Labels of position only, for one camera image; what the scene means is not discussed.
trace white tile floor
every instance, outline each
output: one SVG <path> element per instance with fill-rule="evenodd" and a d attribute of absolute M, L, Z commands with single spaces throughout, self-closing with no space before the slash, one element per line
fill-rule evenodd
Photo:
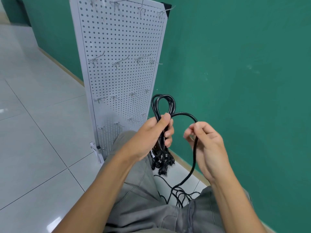
<path fill-rule="evenodd" d="M 100 169 L 85 91 L 38 50 L 29 27 L 0 25 L 0 59 L 0 226 L 50 232 Z M 187 174 L 177 163 L 165 179 L 173 186 Z M 204 188 L 194 176 L 182 187 Z"/>

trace pegboard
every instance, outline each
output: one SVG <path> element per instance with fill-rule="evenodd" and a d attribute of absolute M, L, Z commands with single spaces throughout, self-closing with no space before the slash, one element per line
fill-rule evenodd
<path fill-rule="evenodd" d="M 105 158 L 120 132 L 137 131 L 147 119 L 167 15 L 151 0 L 70 6 L 95 144 Z"/>

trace green wall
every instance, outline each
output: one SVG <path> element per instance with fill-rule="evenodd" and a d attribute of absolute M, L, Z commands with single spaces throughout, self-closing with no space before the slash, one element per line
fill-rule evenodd
<path fill-rule="evenodd" d="M 23 0 L 38 46 L 83 80 L 69 0 Z"/>
<path fill-rule="evenodd" d="M 277 232 L 309 232 L 311 0 L 158 1 L 176 8 L 154 94 L 172 95 L 176 111 L 223 136 L 262 221 Z M 190 123 L 175 118 L 171 147 L 188 163 L 182 134 Z"/>
<path fill-rule="evenodd" d="M 27 25 L 27 20 L 16 0 L 1 0 L 1 2 L 11 23 Z"/>

